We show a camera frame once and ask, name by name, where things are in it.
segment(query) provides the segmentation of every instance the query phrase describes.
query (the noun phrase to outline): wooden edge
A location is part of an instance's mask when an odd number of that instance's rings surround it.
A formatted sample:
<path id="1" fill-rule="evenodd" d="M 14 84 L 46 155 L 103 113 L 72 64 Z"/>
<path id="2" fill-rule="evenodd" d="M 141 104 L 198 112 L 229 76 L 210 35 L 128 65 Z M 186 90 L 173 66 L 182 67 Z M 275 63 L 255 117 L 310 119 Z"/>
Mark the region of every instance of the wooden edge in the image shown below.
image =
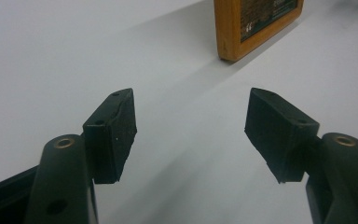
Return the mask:
<path id="1" fill-rule="evenodd" d="M 241 42 L 241 0 L 214 0 L 217 51 L 221 59 L 236 62 L 295 21 L 304 0 L 297 7 L 267 27 Z"/>

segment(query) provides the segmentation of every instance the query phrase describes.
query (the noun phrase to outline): black plastic part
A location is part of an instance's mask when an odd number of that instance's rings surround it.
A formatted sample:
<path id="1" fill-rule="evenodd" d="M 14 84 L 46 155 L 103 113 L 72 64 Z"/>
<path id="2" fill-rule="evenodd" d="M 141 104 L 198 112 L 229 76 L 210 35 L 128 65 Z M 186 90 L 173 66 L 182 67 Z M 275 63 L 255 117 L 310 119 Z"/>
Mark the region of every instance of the black plastic part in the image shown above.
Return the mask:
<path id="1" fill-rule="evenodd" d="M 123 173 L 137 133 L 132 89 L 110 94 L 83 125 L 95 184 L 113 184 Z"/>
<path id="2" fill-rule="evenodd" d="M 43 150 L 25 217 L 26 224 L 97 223 L 84 139 L 67 134 Z"/>
<path id="3" fill-rule="evenodd" d="M 252 88 L 245 132 L 278 182 L 301 181 L 303 149 L 319 123 L 278 94 Z"/>
<path id="4" fill-rule="evenodd" d="M 0 182 L 0 224 L 24 221 L 37 166 Z"/>
<path id="5" fill-rule="evenodd" d="M 310 181 L 307 194 L 314 223 L 358 223 L 358 139 L 327 133 L 320 159 L 327 183 Z"/>

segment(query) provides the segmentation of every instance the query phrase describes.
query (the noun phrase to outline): white table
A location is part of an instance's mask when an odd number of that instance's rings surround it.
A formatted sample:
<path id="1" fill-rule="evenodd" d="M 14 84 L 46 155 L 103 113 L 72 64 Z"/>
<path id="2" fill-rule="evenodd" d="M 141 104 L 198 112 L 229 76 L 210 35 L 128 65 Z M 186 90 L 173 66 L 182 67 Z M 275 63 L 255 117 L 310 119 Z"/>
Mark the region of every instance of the white table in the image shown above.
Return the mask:
<path id="1" fill-rule="evenodd" d="M 312 223 L 243 132 L 252 87 L 358 138 L 358 0 L 306 0 L 237 63 L 218 59 L 213 1 L 0 1 L 0 181 L 132 87 L 123 176 L 96 186 L 101 223 Z"/>

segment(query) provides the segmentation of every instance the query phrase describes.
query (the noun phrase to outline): wooden frame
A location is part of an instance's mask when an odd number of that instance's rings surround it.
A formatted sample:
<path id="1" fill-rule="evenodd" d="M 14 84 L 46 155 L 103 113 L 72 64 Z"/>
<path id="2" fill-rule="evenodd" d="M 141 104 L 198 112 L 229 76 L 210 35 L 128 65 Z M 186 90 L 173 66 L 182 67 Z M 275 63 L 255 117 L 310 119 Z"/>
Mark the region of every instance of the wooden frame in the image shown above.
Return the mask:
<path id="1" fill-rule="evenodd" d="M 292 8 L 287 8 L 288 11 L 283 12 L 282 15 L 276 19 L 272 19 L 272 17 L 276 15 L 270 14 L 267 26 L 246 37 L 242 33 L 244 29 L 243 13 L 245 13 L 243 10 L 247 8 L 242 7 L 246 6 L 246 3 L 252 2 L 252 0 L 214 0 L 217 51 L 221 59 L 236 62 L 256 49 L 299 17 L 304 3 L 304 0 L 267 1 L 271 1 L 271 4 L 275 7 L 273 13 L 276 13 L 277 5 L 282 2 L 286 4 L 289 1 L 293 1 L 294 4 Z M 253 0 L 253 4 L 260 4 L 260 0 L 258 0 L 258 3 L 255 2 L 256 1 Z M 248 27 L 245 28 L 246 30 L 252 29 L 252 21 L 247 23 L 247 26 Z"/>

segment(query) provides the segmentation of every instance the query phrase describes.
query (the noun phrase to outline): white surface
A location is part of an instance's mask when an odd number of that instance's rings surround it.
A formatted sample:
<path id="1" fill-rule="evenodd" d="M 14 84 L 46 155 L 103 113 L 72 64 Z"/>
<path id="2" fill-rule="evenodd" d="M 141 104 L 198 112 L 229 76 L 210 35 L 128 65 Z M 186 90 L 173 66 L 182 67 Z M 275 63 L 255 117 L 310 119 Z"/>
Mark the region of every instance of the white surface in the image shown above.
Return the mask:
<path id="1" fill-rule="evenodd" d="M 311 223 L 307 177 L 278 185 L 243 132 L 249 91 L 358 138 L 358 0 L 306 0 L 234 64 L 212 0 L 0 1 L 0 181 L 128 87 L 138 134 L 121 181 L 96 187 L 101 223 Z"/>

